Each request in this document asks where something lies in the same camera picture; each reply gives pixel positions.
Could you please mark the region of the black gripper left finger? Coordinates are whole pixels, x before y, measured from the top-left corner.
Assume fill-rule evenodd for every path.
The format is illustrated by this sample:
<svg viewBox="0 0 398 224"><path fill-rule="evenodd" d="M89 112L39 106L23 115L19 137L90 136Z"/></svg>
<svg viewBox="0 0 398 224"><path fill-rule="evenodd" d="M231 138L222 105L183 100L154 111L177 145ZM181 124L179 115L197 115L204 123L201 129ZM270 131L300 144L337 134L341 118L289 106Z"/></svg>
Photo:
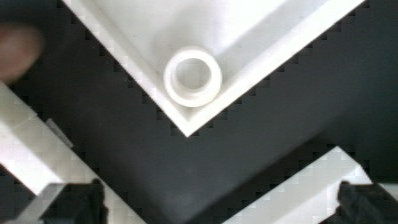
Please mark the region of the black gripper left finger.
<svg viewBox="0 0 398 224"><path fill-rule="evenodd" d="M106 224L105 190L97 179L67 184L44 211L44 224Z"/></svg>

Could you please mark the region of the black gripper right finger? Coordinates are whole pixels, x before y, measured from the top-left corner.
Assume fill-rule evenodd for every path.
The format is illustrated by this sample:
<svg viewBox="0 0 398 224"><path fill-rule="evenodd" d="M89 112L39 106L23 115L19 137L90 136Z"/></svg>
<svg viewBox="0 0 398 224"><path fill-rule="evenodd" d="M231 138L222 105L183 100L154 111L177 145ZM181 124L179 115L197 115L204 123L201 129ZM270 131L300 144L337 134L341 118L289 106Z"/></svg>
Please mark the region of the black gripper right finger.
<svg viewBox="0 0 398 224"><path fill-rule="evenodd" d="M398 224L398 200L378 184L339 184L337 208L320 224Z"/></svg>

